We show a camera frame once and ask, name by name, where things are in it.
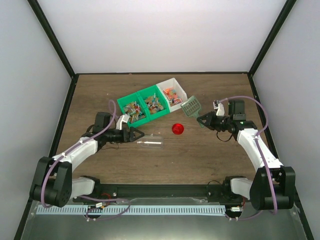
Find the black bracket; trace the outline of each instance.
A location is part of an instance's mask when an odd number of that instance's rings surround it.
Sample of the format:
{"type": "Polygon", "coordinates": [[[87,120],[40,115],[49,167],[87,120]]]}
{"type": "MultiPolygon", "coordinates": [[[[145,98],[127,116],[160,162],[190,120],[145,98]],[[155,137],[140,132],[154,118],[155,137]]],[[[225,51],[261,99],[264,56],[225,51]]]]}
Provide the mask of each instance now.
{"type": "Polygon", "coordinates": [[[245,178],[245,176],[226,176],[222,183],[223,197],[229,201],[236,200],[237,202],[241,202],[243,200],[243,197],[241,195],[235,194],[231,190],[231,180],[237,178],[245,178]]]}
{"type": "Polygon", "coordinates": [[[229,117],[227,116],[217,116],[215,111],[208,112],[202,116],[199,116],[196,120],[198,123],[204,125],[208,129],[217,132],[224,132],[227,129],[227,121],[229,117]]]}
{"type": "MultiPolygon", "coordinates": [[[[44,156],[39,160],[30,189],[31,199],[41,201],[42,185],[50,165],[53,163],[54,159],[50,157],[44,156]]],[[[59,162],[51,175],[55,173],[56,177],[54,179],[49,178],[46,184],[44,202],[57,207],[63,207],[69,201],[72,193],[72,164],[67,161],[59,162]]]]}
{"type": "Polygon", "coordinates": [[[131,126],[130,127],[130,136],[129,136],[129,142],[134,142],[142,137],[145,136],[145,133],[136,129],[135,127],[131,126]]]}
{"type": "MultiPolygon", "coordinates": [[[[294,206],[296,174],[292,167],[281,166],[270,169],[272,178],[279,184],[273,184],[278,209],[291,209],[294,206]]],[[[274,203],[271,196],[265,167],[256,171],[251,189],[250,200],[256,210],[272,210],[274,203]]]]}

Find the red ball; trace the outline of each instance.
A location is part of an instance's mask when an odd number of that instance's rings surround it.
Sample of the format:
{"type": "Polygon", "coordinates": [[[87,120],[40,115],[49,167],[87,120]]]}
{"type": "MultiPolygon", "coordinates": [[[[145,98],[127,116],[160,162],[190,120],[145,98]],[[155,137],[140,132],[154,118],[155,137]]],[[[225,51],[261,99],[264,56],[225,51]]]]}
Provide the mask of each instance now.
{"type": "Polygon", "coordinates": [[[182,124],[176,123],[172,126],[172,132],[176,135],[180,135],[184,132],[185,128],[182,124]]]}

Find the small parts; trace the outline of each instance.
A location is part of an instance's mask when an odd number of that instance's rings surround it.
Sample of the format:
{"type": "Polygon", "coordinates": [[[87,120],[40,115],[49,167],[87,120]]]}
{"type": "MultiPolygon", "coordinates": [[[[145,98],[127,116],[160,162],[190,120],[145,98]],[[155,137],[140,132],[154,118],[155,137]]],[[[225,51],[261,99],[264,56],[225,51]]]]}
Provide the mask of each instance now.
{"type": "Polygon", "coordinates": [[[145,105],[148,108],[150,114],[156,114],[164,109],[164,106],[159,102],[159,98],[154,94],[144,99],[145,105]]]}
{"type": "Polygon", "coordinates": [[[98,202],[95,205],[95,208],[97,209],[104,209],[105,207],[107,207],[109,205],[109,202],[98,202]]]}
{"type": "Polygon", "coordinates": [[[230,210],[231,210],[231,212],[242,212],[243,211],[243,207],[241,207],[241,206],[232,206],[230,210]]]}
{"type": "Polygon", "coordinates": [[[172,132],[176,135],[180,135],[184,132],[185,128],[182,124],[176,123],[172,126],[172,132]]]}
{"type": "Polygon", "coordinates": [[[124,112],[130,116],[129,122],[131,124],[146,117],[137,101],[133,101],[125,106],[124,112]]]}
{"type": "Polygon", "coordinates": [[[169,100],[171,107],[182,103],[181,98],[177,95],[176,90],[174,90],[173,87],[163,90],[163,93],[166,96],[166,98],[169,100]]]}

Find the gray metal surface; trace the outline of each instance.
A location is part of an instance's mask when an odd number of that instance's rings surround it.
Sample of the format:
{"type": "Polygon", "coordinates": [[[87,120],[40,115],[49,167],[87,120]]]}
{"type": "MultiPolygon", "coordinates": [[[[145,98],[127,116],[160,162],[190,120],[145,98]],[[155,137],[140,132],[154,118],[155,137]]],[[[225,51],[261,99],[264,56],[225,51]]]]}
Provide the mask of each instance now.
{"type": "MultiPolygon", "coordinates": [[[[36,212],[33,206],[31,214],[36,212]]],[[[246,204],[243,216],[255,210],[246,204]]],[[[295,208],[276,216],[265,211],[248,221],[224,216],[121,216],[87,222],[82,215],[30,215],[23,240],[303,240],[306,239],[295,208]]]]}

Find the clear plastic bottle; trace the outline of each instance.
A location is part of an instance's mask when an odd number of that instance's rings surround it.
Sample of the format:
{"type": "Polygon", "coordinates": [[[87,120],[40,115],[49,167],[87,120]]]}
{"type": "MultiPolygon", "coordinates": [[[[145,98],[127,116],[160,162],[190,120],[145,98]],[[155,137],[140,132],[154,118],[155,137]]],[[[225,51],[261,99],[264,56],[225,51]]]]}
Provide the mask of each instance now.
{"type": "Polygon", "coordinates": [[[164,147],[164,137],[161,135],[144,135],[136,141],[143,148],[162,149],[164,147]]]}

